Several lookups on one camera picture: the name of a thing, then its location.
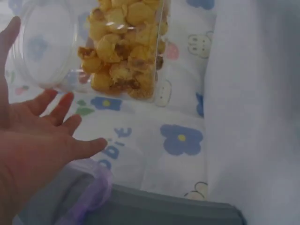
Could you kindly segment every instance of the finger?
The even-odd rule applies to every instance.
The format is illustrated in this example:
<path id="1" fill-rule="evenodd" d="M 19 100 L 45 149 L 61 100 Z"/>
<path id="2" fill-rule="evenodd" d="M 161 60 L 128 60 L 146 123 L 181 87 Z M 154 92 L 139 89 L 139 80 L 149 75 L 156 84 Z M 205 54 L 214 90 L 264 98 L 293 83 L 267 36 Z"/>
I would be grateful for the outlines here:
<path id="1" fill-rule="evenodd" d="M 8 84 L 4 77 L 5 64 L 9 49 L 20 30 L 20 18 L 14 17 L 4 31 L 0 33 L 0 126 L 9 127 Z"/>
<path id="2" fill-rule="evenodd" d="M 73 136 L 81 121 L 81 116 L 76 114 L 68 118 L 61 126 L 67 130 L 68 134 Z"/>
<path id="3" fill-rule="evenodd" d="M 53 125 L 60 126 L 63 123 L 66 114 L 69 112 L 73 100 L 74 94 L 72 92 L 65 94 L 61 98 L 58 105 L 49 114 L 51 118 L 54 118 L 55 122 Z"/>
<path id="4" fill-rule="evenodd" d="M 19 35 L 21 20 L 15 16 L 8 26 L 0 33 L 0 67 L 4 69 L 8 52 Z"/>
<path id="5" fill-rule="evenodd" d="M 104 138 L 98 138 L 92 141 L 78 141 L 73 139 L 69 159 L 71 161 L 83 158 L 90 158 L 93 155 L 101 152 L 107 146 L 107 141 Z"/>
<path id="6" fill-rule="evenodd" d="M 55 99 L 57 91 L 55 90 L 44 90 L 35 99 L 24 102 L 32 114 L 39 116 L 42 114 L 48 105 Z"/>

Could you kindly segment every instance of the blue flower print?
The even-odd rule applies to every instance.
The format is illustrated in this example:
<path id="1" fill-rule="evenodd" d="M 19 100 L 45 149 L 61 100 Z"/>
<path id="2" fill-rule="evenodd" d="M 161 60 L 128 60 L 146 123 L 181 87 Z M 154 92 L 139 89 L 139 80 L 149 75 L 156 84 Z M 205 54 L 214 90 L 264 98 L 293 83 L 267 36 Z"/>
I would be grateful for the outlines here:
<path id="1" fill-rule="evenodd" d="M 88 12 L 85 12 L 78 16 L 78 33 L 84 41 L 86 41 L 89 37 L 89 31 L 85 28 L 86 18 L 89 15 L 90 14 Z"/>
<path id="2" fill-rule="evenodd" d="M 202 7 L 206 10 L 211 10 L 215 6 L 215 0 L 187 0 L 187 4 L 195 8 Z"/>
<path id="3" fill-rule="evenodd" d="M 204 108 L 203 108 L 203 95 L 196 93 L 196 98 L 198 100 L 197 112 L 200 116 L 204 117 Z"/>
<path id="4" fill-rule="evenodd" d="M 42 59 L 44 52 L 48 48 L 48 43 L 44 40 L 42 35 L 32 37 L 27 45 L 27 56 L 38 62 Z"/>
<path id="5" fill-rule="evenodd" d="M 8 7 L 15 15 L 19 15 L 22 10 L 23 0 L 8 0 Z"/>
<path id="6" fill-rule="evenodd" d="M 201 151 L 200 142 L 203 135 L 199 130 L 178 125 L 163 125 L 160 133 L 166 138 L 164 149 L 173 156 L 180 156 L 183 153 L 194 156 Z"/>
<path id="7" fill-rule="evenodd" d="M 113 98 L 95 97 L 90 101 L 90 103 L 98 110 L 110 109 L 120 111 L 122 101 Z"/>

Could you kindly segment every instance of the plastic jar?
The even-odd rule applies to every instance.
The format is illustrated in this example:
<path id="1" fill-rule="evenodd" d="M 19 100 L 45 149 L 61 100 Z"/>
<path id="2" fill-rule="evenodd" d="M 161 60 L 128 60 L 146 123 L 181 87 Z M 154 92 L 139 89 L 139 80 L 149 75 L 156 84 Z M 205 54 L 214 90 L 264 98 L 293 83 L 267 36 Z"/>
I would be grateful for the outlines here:
<path id="1" fill-rule="evenodd" d="M 169 0 L 29 0 L 14 67 L 44 89 L 155 102 L 169 8 Z"/>

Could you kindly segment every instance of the yellow snack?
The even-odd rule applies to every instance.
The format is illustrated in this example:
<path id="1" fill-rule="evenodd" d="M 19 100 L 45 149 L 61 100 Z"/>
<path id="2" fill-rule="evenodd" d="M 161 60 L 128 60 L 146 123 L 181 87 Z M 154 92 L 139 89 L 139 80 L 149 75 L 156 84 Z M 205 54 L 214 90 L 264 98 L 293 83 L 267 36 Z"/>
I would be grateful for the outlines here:
<path id="1" fill-rule="evenodd" d="M 124 5 L 127 6 L 138 1 L 139 0 L 112 0 L 112 7 L 117 8 L 122 7 Z"/>
<path id="2" fill-rule="evenodd" d="M 165 42 L 163 40 L 159 40 L 157 52 L 158 54 L 163 54 L 165 52 Z"/>
<path id="3" fill-rule="evenodd" d="M 116 86 L 109 76 L 108 69 L 103 69 L 98 73 L 92 74 L 91 87 L 107 95 L 118 96 L 122 93 L 122 88 Z"/>
<path id="4" fill-rule="evenodd" d="M 128 81 L 133 79 L 133 71 L 128 68 L 127 61 L 115 63 L 112 65 L 109 74 L 112 80 L 117 83 L 119 81 Z"/>
<path id="5" fill-rule="evenodd" d="M 94 8 L 88 17 L 88 20 L 90 23 L 92 23 L 94 21 L 101 21 L 103 19 L 104 19 L 104 13 L 98 7 Z"/>
<path id="6" fill-rule="evenodd" d="M 143 2 L 136 2 L 128 6 L 126 20 L 133 26 L 145 22 L 153 23 L 155 21 L 155 11 Z"/>
<path id="7" fill-rule="evenodd" d="M 155 56 L 149 48 L 140 45 L 131 51 L 128 57 L 128 66 L 130 69 L 136 71 L 151 71 L 154 60 Z"/>
<path id="8" fill-rule="evenodd" d="M 162 5 L 163 1 L 161 0 L 142 0 L 147 6 L 149 6 L 153 11 L 158 10 Z"/>
<path id="9" fill-rule="evenodd" d="M 165 0 L 163 14 L 162 14 L 163 21 L 167 21 L 167 18 L 170 15 L 170 4 L 171 4 L 171 0 Z"/>
<path id="10" fill-rule="evenodd" d="M 151 98 L 154 93 L 154 82 L 151 73 L 139 73 L 135 78 L 139 83 L 140 88 L 128 89 L 128 95 L 139 100 Z"/>
<path id="11" fill-rule="evenodd" d="M 160 35 L 165 35 L 168 32 L 168 22 L 164 21 L 160 24 Z"/>
<path id="12" fill-rule="evenodd" d="M 93 41 L 99 41 L 106 34 L 108 34 L 108 30 L 104 20 L 90 23 L 89 37 Z"/>
<path id="13" fill-rule="evenodd" d="M 98 0 L 99 4 L 100 4 L 100 9 L 103 12 L 106 12 L 107 10 L 112 8 L 112 2 L 111 0 Z"/>
<path id="14" fill-rule="evenodd" d="M 127 32 L 124 11 L 121 8 L 113 8 L 104 15 L 106 25 L 110 32 L 124 34 Z"/>
<path id="15" fill-rule="evenodd" d="M 97 56 L 96 50 L 93 48 L 79 47 L 77 55 L 82 60 L 82 69 L 87 74 L 96 73 L 103 66 L 102 61 Z"/>
<path id="16" fill-rule="evenodd" d="M 158 27 L 155 24 L 143 24 L 136 27 L 135 30 L 125 34 L 125 39 L 130 42 L 131 46 L 141 44 L 144 46 L 155 45 L 157 41 Z"/>
<path id="17" fill-rule="evenodd" d="M 122 57 L 116 52 L 117 43 L 121 40 L 117 34 L 103 36 L 96 45 L 97 55 L 104 62 L 120 62 Z"/>
<path id="18" fill-rule="evenodd" d="M 92 74 L 92 79 L 91 79 L 92 89 L 100 92 L 106 92 L 109 91 L 112 85 L 113 85 L 113 81 L 106 70 L 101 70 L 96 74 Z"/>
<path id="19" fill-rule="evenodd" d="M 156 70 L 160 70 L 163 67 L 164 64 L 164 58 L 162 56 L 156 57 Z"/>
<path id="20" fill-rule="evenodd" d="M 116 44 L 115 51 L 123 60 L 128 59 L 131 51 L 130 44 L 127 40 L 121 40 Z"/>

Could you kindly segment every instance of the cartoon print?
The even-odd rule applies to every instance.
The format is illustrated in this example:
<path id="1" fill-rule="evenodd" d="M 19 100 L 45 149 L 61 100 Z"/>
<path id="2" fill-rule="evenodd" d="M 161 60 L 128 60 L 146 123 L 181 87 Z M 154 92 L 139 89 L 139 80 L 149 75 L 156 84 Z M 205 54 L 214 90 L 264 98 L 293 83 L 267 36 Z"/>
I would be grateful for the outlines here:
<path id="1" fill-rule="evenodd" d="M 176 44 L 169 42 L 166 50 L 166 57 L 169 60 L 177 60 L 179 58 L 179 49 Z"/>
<path id="2" fill-rule="evenodd" d="M 90 101 L 90 103 L 98 110 L 110 109 L 120 111 L 122 100 L 106 97 L 95 97 Z"/>
<path id="3" fill-rule="evenodd" d="M 16 95 L 21 95 L 23 92 L 27 91 L 29 87 L 27 85 L 23 85 L 22 87 L 18 87 L 15 89 L 15 94 Z"/>
<path id="4" fill-rule="evenodd" d="M 86 41 L 89 37 L 89 31 L 86 28 L 86 18 L 90 15 L 89 12 L 82 13 L 78 16 L 78 33 L 81 36 L 81 38 Z"/>
<path id="5" fill-rule="evenodd" d="M 8 7 L 14 15 L 19 15 L 22 10 L 23 0 L 8 0 Z"/>
<path id="6" fill-rule="evenodd" d="M 190 200 L 199 200 L 203 201 L 207 198 L 207 183 L 198 182 L 195 184 L 195 189 L 184 195 L 187 199 Z"/>
<path id="7" fill-rule="evenodd" d="M 166 124 L 160 128 L 160 133 L 166 138 L 164 149 L 173 156 L 180 156 L 183 153 L 194 156 L 201 151 L 200 142 L 203 135 L 199 130 Z"/>
<path id="8" fill-rule="evenodd" d="M 191 34 L 188 36 L 188 51 L 202 59 L 208 59 L 212 42 L 212 31 L 204 34 Z"/>
<path id="9" fill-rule="evenodd" d="M 166 80 L 163 87 L 161 88 L 159 92 L 159 97 L 156 100 L 156 105 L 160 107 L 165 107 L 168 105 L 170 99 L 171 99 L 171 93 L 172 93 L 172 85 L 170 81 Z"/>
<path id="10" fill-rule="evenodd" d="M 42 35 L 34 36 L 28 41 L 28 57 L 34 62 L 38 62 L 42 59 L 44 52 L 47 50 L 47 48 L 48 43 L 44 40 Z"/>
<path id="11" fill-rule="evenodd" d="M 86 106 L 87 104 L 84 100 L 77 101 L 77 105 L 79 105 L 79 107 L 76 110 L 76 114 L 79 114 L 81 116 L 87 116 L 95 111 L 95 110 L 87 107 Z"/>
<path id="12" fill-rule="evenodd" d="M 200 116 L 204 117 L 204 108 L 203 108 L 203 95 L 196 93 L 196 98 L 198 100 L 197 112 Z"/>
<path id="13" fill-rule="evenodd" d="M 187 0 L 187 4 L 195 8 L 202 7 L 206 10 L 211 10 L 215 6 L 215 0 Z"/>

